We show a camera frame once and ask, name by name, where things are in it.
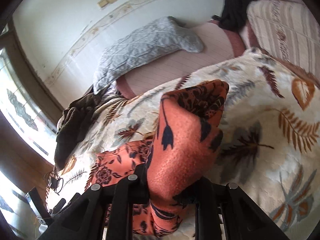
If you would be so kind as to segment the striped floral pillow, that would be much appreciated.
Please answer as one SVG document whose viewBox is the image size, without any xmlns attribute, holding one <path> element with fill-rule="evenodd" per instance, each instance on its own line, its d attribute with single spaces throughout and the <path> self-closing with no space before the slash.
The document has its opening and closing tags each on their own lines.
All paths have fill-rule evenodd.
<svg viewBox="0 0 320 240">
<path fill-rule="evenodd" d="M 305 5 L 258 0 L 247 17 L 261 48 L 319 77 L 319 24 Z"/>
</svg>

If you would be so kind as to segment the orange floral print garment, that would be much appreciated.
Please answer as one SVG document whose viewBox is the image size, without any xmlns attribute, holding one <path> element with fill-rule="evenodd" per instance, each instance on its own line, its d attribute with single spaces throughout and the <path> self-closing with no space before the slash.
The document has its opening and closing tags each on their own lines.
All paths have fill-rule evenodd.
<svg viewBox="0 0 320 240">
<path fill-rule="evenodd" d="M 204 82 L 161 97 L 157 129 L 151 139 L 128 142 L 99 153 L 87 185 L 116 184 L 143 164 L 148 204 L 133 208 L 133 231 L 162 237 L 175 232 L 187 210 L 178 195 L 213 165 L 223 132 L 219 123 L 229 91 L 221 80 Z"/>
</svg>

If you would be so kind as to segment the stained glass window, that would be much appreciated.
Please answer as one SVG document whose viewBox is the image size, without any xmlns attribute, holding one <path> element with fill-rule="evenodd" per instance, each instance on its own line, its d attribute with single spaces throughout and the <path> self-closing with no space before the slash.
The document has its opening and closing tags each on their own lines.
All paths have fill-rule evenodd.
<svg viewBox="0 0 320 240">
<path fill-rule="evenodd" d="M 25 61 L 7 24 L 1 31 L 1 213 L 15 236 L 37 239 L 40 224 L 25 195 L 35 187 L 46 198 L 56 128 L 25 88 L 36 81 L 19 77 L 16 66 Z"/>
</svg>

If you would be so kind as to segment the grey quilted pillow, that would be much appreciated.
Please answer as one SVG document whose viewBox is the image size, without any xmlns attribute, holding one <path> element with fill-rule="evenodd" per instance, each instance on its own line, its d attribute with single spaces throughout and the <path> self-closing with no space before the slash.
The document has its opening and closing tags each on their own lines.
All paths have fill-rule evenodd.
<svg viewBox="0 0 320 240">
<path fill-rule="evenodd" d="M 104 49 L 93 80 L 98 94 L 129 71 L 160 57 L 185 50 L 200 53 L 204 45 L 191 29 L 172 16 L 158 18 Z"/>
</svg>

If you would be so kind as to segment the cream leaf-pattern fleece blanket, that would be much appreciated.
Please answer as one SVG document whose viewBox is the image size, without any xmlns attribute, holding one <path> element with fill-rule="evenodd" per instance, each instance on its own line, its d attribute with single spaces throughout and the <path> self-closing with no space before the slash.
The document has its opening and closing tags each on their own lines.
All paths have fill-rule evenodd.
<svg viewBox="0 0 320 240">
<path fill-rule="evenodd" d="M 48 208 L 84 192 L 98 153 L 110 151 L 111 163 L 129 168 L 145 159 L 144 148 L 115 150 L 155 132 L 164 93 L 215 79 L 229 92 L 221 151 L 207 178 L 237 183 L 287 237 L 307 239 L 319 222 L 319 78 L 257 48 L 137 96 L 109 96 L 59 172 L 57 190 L 48 190 Z"/>
</svg>

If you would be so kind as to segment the black garment at headboard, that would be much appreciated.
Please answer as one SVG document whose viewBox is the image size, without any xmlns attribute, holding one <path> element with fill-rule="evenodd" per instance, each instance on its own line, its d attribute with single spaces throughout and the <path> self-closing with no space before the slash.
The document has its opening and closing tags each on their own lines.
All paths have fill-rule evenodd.
<svg viewBox="0 0 320 240">
<path fill-rule="evenodd" d="M 213 16 L 221 29 L 240 31 L 247 22 L 247 7 L 254 0 L 225 0 L 221 16 Z"/>
</svg>

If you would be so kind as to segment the dark brown fuzzy garment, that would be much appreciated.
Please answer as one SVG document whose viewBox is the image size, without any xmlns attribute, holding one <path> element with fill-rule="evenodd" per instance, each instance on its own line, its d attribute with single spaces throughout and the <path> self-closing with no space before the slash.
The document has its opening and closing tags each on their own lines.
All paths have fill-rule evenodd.
<svg viewBox="0 0 320 240">
<path fill-rule="evenodd" d="M 65 168 L 70 154 L 76 145 L 83 141 L 91 125 L 92 116 L 101 104 L 105 91 L 104 88 L 98 94 L 94 94 L 93 90 L 90 90 L 63 110 L 54 154 L 55 167 L 58 171 Z"/>
</svg>

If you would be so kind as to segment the pink bed sheet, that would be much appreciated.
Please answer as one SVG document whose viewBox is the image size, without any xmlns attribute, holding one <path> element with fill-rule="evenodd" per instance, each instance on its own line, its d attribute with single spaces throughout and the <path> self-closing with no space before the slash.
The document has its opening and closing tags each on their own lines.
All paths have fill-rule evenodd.
<svg viewBox="0 0 320 240">
<path fill-rule="evenodd" d="M 306 4 L 303 0 L 281 0 Z M 201 53 L 180 50 L 138 67 L 116 80 L 116 88 L 128 99 L 143 94 L 170 80 L 184 81 L 190 73 L 212 64 L 239 57 L 251 47 L 260 47 L 247 20 L 240 31 L 221 29 L 216 21 L 193 28 L 204 42 Z"/>
</svg>

